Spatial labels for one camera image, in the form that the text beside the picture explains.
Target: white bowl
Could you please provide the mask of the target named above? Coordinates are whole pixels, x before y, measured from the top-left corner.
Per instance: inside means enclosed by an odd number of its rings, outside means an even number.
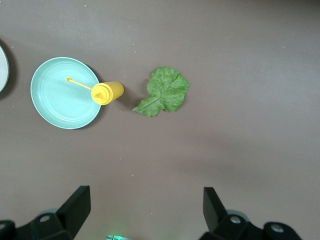
[[[9,63],[5,51],[0,46],[0,92],[5,88],[9,78]]]

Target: green leaf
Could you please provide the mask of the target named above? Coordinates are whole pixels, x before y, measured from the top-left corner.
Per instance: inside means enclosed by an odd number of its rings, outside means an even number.
[[[139,106],[132,109],[147,117],[153,117],[160,110],[175,111],[184,102],[189,83],[171,67],[158,67],[152,71],[147,84],[150,97],[142,100]]]

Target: plate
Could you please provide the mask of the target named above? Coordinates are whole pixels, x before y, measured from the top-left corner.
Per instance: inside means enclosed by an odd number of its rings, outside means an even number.
[[[9,63],[5,51],[0,46],[0,92],[5,88],[9,78]]]
[[[101,105],[91,91],[66,81],[69,77],[90,88],[99,83],[93,71],[70,57],[56,57],[41,64],[31,81],[31,98],[38,113],[62,129],[78,129],[98,115]]]

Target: green light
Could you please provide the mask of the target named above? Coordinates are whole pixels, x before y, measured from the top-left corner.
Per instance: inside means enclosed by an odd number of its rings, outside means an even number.
[[[125,238],[122,236],[108,235],[106,236],[106,240],[132,240],[132,239]]]

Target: yellow squeeze bottle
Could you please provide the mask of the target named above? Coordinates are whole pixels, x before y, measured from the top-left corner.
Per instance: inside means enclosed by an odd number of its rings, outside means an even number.
[[[67,82],[78,84],[86,89],[91,90],[91,97],[93,101],[100,105],[107,105],[113,100],[121,97],[124,94],[124,86],[119,81],[101,82],[94,85],[93,88],[88,87],[80,82],[72,80],[70,77],[66,78]]]

